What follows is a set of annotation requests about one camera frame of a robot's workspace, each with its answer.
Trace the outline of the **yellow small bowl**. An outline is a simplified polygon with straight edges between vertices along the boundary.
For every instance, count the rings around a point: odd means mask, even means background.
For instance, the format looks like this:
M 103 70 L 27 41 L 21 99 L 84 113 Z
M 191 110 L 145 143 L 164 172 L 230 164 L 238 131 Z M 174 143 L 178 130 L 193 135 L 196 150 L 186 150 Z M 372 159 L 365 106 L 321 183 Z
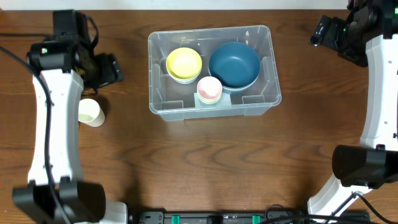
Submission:
M 166 59 L 166 69 L 169 74 L 181 80 L 197 76 L 201 72 L 202 65 L 200 54 L 187 47 L 173 50 Z

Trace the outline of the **light blue small bowl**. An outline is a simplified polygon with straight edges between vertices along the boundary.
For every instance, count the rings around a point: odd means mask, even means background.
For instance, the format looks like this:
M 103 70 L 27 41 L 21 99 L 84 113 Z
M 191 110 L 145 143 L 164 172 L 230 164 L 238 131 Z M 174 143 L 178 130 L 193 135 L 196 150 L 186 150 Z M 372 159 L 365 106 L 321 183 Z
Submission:
M 180 84 L 192 83 L 199 77 L 199 74 L 195 75 L 194 77 L 190 77 L 190 78 L 178 78 L 178 77 L 172 75 L 171 73 L 169 75 L 172 79 L 174 79 L 177 83 L 180 83 Z

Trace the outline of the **cream white plastic cup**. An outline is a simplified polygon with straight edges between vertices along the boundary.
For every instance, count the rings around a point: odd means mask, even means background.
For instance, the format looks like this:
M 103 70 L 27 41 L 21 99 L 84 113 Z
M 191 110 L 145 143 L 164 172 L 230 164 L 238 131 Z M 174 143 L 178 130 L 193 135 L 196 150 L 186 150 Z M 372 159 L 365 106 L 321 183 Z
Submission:
M 78 120 L 96 128 L 104 123 L 105 115 L 97 101 L 87 98 L 79 102 Z

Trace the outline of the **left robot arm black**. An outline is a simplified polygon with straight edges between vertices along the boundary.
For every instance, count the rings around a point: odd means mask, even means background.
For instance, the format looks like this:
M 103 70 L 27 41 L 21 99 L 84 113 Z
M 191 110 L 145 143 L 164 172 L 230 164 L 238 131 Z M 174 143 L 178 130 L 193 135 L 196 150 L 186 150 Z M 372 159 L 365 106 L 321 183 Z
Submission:
M 127 223 L 128 209 L 86 182 L 78 152 L 78 107 L 85 90 L 123 80 L 113 54 L 95 55 L 91 17 L 53 12 L 53 34 L 33 44 L 23 65 L 33 74 L 37 104 L 34 158 L 25 187 L 12 199 L 36 223 Z

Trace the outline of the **pink plastic cup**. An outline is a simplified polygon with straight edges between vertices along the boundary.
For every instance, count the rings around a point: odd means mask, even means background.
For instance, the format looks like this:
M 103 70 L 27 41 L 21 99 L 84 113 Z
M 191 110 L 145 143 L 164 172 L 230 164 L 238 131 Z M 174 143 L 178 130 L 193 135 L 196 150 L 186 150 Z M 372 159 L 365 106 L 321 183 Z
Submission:
M 221 95 L 223 87 L 215 77 L 204 77 L 197 84 L 197 93 L 206 100 L 213 100 Z

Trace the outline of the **dark blue large bowl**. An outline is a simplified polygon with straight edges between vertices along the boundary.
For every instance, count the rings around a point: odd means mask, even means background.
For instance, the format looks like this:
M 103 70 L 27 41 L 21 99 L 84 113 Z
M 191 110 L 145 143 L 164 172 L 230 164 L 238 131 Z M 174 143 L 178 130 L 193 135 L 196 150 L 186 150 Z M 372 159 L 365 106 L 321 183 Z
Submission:
M 223 93 L 227 93 L 230 95 L 237 95 L 237 94 L 241 94 L 244 91 L 248 90 L 250 87 L 251 87 L 251 84 L 246 85 L 244 87 L 232 88 L 232 87 L 223 86 L 221 83 L 215 83 L 215 84 L 210 85 L 210 90 L 215 93 L 222 91 Z

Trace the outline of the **light blue plastic cup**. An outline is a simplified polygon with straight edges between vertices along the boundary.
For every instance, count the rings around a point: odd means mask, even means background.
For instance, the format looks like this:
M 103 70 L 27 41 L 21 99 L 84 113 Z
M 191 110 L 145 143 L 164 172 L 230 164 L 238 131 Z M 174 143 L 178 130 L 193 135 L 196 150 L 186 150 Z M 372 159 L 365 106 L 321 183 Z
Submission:
M 206 102 L 199 102 L 200 106 L 202 107 L 211 107 L 211 106 L 218 106 L 219 105 L 219 101 L 217 102 L 212 102 L 212 103 L 206 103 Z

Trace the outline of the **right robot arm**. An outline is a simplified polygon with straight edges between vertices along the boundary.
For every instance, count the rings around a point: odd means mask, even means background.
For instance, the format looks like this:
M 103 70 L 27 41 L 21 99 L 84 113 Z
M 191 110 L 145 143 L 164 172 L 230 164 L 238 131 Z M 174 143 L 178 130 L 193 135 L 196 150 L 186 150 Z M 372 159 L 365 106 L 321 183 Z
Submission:
M 364 194 L 397 181 L 397 1 L 349 1 L 349 16 L 322 16 L 309 42 L 369 70 L 359 146 L 336 146 L 333 174 L 307 202 L 304 219 L 348 223 L 343 212 Z

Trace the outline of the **white small bowl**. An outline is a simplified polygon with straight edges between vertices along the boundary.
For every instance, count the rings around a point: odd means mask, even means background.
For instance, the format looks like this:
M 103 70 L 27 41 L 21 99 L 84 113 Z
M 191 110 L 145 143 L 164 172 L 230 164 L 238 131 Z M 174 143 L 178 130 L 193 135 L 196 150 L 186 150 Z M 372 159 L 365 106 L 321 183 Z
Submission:
M 180 79 L 180 78 L 176 78 L 176 77 L 171 77 L 171 78 L 173 80 L 175 80 L 177 83 L 183 84 L 183 85 L 190 84 L 190 83 L 194 82 L 197 79 L 196 77 L 193 77 L 193 78 L 190 78 L 190 79 Z

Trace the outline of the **yellow plastic cup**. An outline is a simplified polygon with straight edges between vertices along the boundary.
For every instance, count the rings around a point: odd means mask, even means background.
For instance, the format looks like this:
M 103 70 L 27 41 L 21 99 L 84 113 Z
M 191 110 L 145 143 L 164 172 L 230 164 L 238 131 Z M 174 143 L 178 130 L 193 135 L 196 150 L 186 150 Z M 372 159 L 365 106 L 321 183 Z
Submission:
M 219 101 L 219 100 L 221 99 L 221 96 L 219 96 L 219 97 L 217 97 L 217 98 L 214 98 L 214 99 L 206 99 L 206 98 L 203 98 L 202 96 L 198 95 L 198 99 L 199 99 L 200 101 L 202 101 L 202 102 L 212 103 L 212 102 L 217 102 L 217 101 Z

